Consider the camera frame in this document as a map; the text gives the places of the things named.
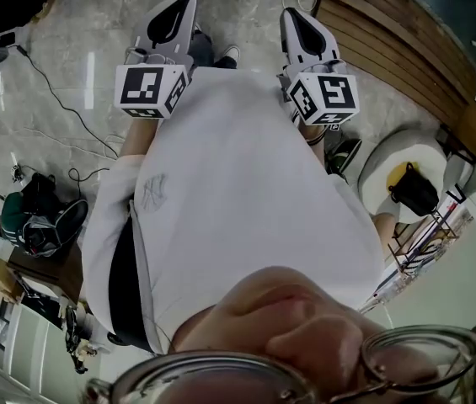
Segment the eyeglasses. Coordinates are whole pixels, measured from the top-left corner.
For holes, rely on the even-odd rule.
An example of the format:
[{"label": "eyeglasses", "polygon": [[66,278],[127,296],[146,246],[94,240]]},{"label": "eyeglasses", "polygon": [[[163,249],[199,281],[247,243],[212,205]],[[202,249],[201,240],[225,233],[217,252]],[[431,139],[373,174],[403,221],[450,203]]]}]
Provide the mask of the eyeglasses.
[{"label": "eyeglasses", "polygon": [[245,353],[211,351],[150,359],[113,385],[91,380],[86,398],[110,404],[335,404],[389,391],[411,396],[449,394],[455,380],[475,365],[476,327],[399,327],[361,345],[366,384],[327,401],[291,366]]}]

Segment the glasses frame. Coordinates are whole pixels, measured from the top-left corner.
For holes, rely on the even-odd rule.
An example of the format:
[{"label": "glasses frame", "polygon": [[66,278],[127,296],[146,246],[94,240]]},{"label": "glasses frame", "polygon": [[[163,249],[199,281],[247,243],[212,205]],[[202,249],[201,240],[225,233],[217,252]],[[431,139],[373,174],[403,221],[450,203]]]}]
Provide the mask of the glasses frame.
[{"label": "glasses frame", "polygon": [[[373,366],[367,357],[368,352],[370,352],[371,349],[377,348],[378,345],[390,343],[390,341],[396,343],[404,337],[412,337],[419,334],[424,336],[437,335],[457,340],[470,349],[472,356],[467,361],[467,365],[464,369],[454,372],[443,379],[420,383],[418,385],[401,385],[383,378],[378,372],[377,367]],[[441,341],[439,339],[427,339],[432,342]],[[476,365],[476,327],[470,330],[463,327],[423,325],[397,327],[386,330],[370,336],[363,342],[361,345],[360,361],[365,368],[366,377],[370,379],[369,384],[359,390],[334,396],[329,400],[329,404],[355,400],[356,398],[372,393],[382,394],[386,391],[395,391],[407,395],[420,395],[437,391],[444,385],[448,385],[461,378]],[[124,402],[132,401],[135,396],[142,397],[142,392],[146,390],[143,386],[155,385],[157,382],[164,384],[165,375],[170,376],[166,381],[174,380],[176,376],[173,377],[172,374],[170,374],[171,371],[187,369],[184,373],[189,373],[217,367],[251,369],[269,372],[271,375],[278,374],[288,380],[289,390],[297,393],[297,396],[288,396],[288,399],[291,400],[289,403],[320,404],[324,402],[319,399],[316,387],[301,372],[290,365],[283,364],[278,360],[248,353],[204,350],[172,353],[149,359],[126,371],[113,385],[102,380],[90,380],[86,386],[86,397],[88,397],[90,401],[97,401],[102,398],[109,404],[123,404]]]}]

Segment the white t-shirt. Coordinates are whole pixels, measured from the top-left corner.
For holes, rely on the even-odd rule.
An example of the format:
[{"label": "white t-shirt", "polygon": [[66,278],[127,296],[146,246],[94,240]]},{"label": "white t-shirt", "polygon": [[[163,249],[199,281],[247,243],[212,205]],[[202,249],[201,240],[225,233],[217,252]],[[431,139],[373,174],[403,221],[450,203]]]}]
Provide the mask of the white t-shirt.
[{"label": "white t-shirt", "polygon": [[351,307],[376,289],[383,267],[372,221],[325,172],[280,97],[274,77],[199,68],[148,154],[122,157],[102,177],[83,269],[106,328],[110,265],[133,193],[142,311],[161,351],[166,336],[261,268],[297,269]]}]

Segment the marble floor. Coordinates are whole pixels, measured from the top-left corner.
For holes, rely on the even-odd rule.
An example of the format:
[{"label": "marble floor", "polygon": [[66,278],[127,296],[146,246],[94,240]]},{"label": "marble floor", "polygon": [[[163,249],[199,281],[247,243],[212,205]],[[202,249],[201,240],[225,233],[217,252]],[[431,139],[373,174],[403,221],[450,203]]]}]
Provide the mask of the marble floor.
[{"label": "marble floor", "polygon": [[[124,60],[133,24],[142,13],[162,0],[56,0],[50,13],[37,24],[19,31],[19,43],[51,81],[62,102],[76,109],[100,138],[124,136],[129,120],[114,109],[115,67]],[[296,0],[286,0],[295,4]],[[310,0],[303,0],[308,5]],[[240,67],[276,74],[284,64],[280,45],[281,0],[199,0],[202,29],[214,40],[216,51],[235,43],[242,50]],[[361,112],[343,126],[346,134],[360,136],[363,146],[349,167],[355,184],[368,154],[390,131],[401,125],[433,130],[435,119],[386,83],[354,67]],[[12,153],[23,165],[56,175],[64,198],[76,196],[76,184],[67,176],[71,167],[81,177],[112,162],[102,146],[81,126],[78,117],[62,110],[43,77],[15,49],[0,64],[0,194],[16,188],[11,183]],[[82,183],[90,202],[99,178]]]}]

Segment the sneaker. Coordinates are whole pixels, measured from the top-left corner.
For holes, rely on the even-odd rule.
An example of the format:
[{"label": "sneaker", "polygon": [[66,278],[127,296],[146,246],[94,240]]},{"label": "sneaker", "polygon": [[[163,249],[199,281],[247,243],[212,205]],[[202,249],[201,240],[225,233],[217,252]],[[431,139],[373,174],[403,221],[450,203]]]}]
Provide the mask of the sneaker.
[{"label": "sneaker", "polygon": [[223,57],[230,57],[238,63],[241,52],[237,45],[230,45],[223,53]]}]

